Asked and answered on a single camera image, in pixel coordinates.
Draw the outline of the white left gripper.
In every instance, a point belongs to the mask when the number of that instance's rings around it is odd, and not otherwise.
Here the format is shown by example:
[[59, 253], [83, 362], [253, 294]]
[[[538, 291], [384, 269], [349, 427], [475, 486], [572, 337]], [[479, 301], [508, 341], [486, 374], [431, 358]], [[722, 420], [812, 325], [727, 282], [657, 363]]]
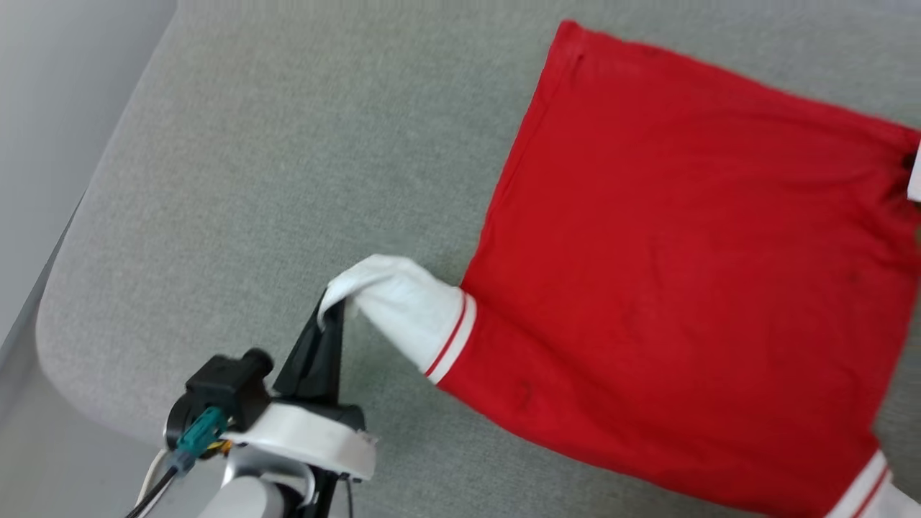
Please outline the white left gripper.
[[[346, 301], [330, 308], [330, 323], [313, 308], [295, 347], [274, 381], [274, 400], [338, 406]], [[377, 439], [308, 409], [273, 402], [244, 432], [227, 430], [225, 440], [359, 480], [372, 479]]]

